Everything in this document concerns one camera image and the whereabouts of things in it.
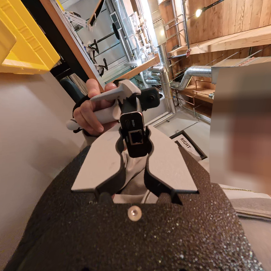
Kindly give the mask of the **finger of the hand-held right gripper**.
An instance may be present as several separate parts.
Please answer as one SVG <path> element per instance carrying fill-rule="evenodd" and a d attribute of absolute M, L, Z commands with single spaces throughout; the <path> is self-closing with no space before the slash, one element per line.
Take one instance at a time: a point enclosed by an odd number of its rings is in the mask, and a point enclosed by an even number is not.
<path fill-rule="evenodd" d="M 134 94 L 141 95 L 141 90 L 133 82 L 125 79 L 119 82 L 117 88 L 96 95 L 90 98 L 90 101 L 97 102 L 100 100 L 119 100 L 121 103 L 123 103 L 123 100 L 131 97 Z"/>

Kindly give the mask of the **black-framed printed tag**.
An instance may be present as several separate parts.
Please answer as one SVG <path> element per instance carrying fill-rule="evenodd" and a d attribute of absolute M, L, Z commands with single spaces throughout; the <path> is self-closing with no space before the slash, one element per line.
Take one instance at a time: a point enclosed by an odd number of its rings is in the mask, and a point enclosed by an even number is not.
<path fill-rule="evenodd" d="M 172 139 L 178 147 L 183 147 L 196 161 L 202 161 L 208 158 L 184 130 L 170 136 L 170 139 Z"/>

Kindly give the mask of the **large yellow storage bin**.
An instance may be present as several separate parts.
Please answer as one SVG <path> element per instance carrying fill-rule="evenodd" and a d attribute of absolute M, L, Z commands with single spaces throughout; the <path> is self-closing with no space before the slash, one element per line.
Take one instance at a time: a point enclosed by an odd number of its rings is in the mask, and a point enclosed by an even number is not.
<path fill-rule="evenodd" d="M 0 72 L 44 74 L 59 60 L 59 54 L 22 1 L 1 0 Z"/>

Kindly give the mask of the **dark teal chair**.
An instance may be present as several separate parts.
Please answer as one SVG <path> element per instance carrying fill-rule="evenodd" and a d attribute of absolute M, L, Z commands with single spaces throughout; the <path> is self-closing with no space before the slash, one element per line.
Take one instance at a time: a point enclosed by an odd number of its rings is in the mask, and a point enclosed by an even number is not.
<path fill-rule="evenodd" d="M 75 103 L 85 97 L 85 95 L 70 79 L 61 79 L 59 83 Z"/>

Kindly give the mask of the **beige zip sweatshirt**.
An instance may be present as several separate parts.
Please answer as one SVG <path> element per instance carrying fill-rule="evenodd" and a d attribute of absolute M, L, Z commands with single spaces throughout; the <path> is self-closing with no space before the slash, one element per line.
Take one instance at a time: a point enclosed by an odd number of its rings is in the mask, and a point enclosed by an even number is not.
<path fill-rule="evenodd" d="M 156 203 L 158 197 L 151 193 L 144 184 L 144 170 L 147 156 L 131 158 L 125 148 L 122 152 L 126 169 L 126 181 L 120 196 L 115 196 L 115 203 Z M 246 189 L 219 184 L 240 217 L 271 219 L 270 196 Z"/>

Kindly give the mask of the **silver ventilation duct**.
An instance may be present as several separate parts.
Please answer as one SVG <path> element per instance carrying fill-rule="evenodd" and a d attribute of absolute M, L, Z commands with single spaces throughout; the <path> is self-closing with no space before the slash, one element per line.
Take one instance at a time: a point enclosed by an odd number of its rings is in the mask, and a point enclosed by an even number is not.
<path fill-rule="evenodd" d="M 168 113 L 174 115 L 176 113 L 176 106 L 171 89 L 179 92 L 185 90 L 191 81 L 192 77 L 208 77 L 212 78 L 211 66 L 191 66 L 185 70 L 181 82 L 170 81 L 168 71 L 164 66 L 151 66 L 148 71 L 154 73 L 159 80 L 162 87 Z"/>

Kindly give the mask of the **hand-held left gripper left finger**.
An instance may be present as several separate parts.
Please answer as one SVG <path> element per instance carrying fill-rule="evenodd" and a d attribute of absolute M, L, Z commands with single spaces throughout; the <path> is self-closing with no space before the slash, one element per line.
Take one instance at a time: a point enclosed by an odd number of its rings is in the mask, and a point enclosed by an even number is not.
<path fill-rule="evenodd" d="M 91 145 L 71 191 L 116 194 L 126 180 L 123 150 L 120 127 L 113 127 L 98 137 Z"/>

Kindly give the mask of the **person's right hand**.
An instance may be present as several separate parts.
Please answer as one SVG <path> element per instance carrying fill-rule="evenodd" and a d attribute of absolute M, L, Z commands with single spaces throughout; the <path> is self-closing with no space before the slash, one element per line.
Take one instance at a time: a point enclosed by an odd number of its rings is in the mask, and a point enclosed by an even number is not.
<path fill-rule="evenodd" d="M 88 91 L 88 97 L 92 98 L 100 94 L 99 84 L 95 79 L 89 79 L 86 82 Z M 115 89 L 117 86 L 114 83 L 106 84 L 104 92 Z M 98 137 L 113 126 L 118 124 L 118 121 L 101 124 L 94 112 L 111 107 L 114 104 L 114 100 L 100 100 L 93 102 L 90 100 L 84 101 L 80 107 L 76 108 L 73 112 L 73 118 L 76 122 L 91 136 Z"/>

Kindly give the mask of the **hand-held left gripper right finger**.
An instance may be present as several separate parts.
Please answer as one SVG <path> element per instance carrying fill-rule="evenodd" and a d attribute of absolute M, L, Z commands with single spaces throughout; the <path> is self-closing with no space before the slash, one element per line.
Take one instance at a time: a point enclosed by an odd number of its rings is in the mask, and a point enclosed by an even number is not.
<path fill-rule="evenodd" d="M 197 194 L 198 188 L 178 145 L 153 126 L 146 127 L 148 156 L 144 171 L 146 188 L 157 197 L 167 193 Z"/>

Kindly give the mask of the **black ethernet splitter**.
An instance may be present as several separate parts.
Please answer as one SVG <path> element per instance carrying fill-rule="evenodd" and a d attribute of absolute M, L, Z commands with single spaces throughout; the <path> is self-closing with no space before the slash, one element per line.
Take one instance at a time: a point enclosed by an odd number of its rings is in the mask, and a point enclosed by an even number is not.
<path fill-rule="evenodd" d="M 131 158 L 144 157 L 150 152 L 149 128 L 144 125 L 140 100 L 132 95 L 123 100 L 120 115 L 121 135 Z"/>

